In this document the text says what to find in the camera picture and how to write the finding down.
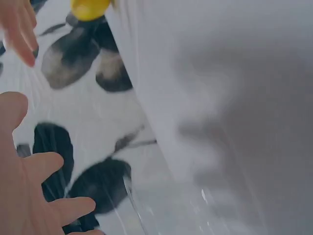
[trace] fingertip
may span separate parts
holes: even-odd
[[[60,154],[55,152],[49,152],[49,154],[51,154],[56,159],[55,161],[57,162],[59,168],[63,167],[64,159]]]
[[[102,232],[101,230],[95,229],[93,230],[94,234],[93,235],[105,235],[104,232]]]
[[[19,92],[5,92],[0,94],[0,113],[3,121],[7,122],[10,130],[13,131],[19,126],[28,110],[27,97]]]
[[[88,207],[94,211],[96,209],[96,202],[91,197],[82,197],[85,199],[85,203],[88,203]]]

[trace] yellow object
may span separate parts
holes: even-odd
[[[73,15],[80,21],[92,21],[101,16],[108,8],[110,0],[71,0]]]

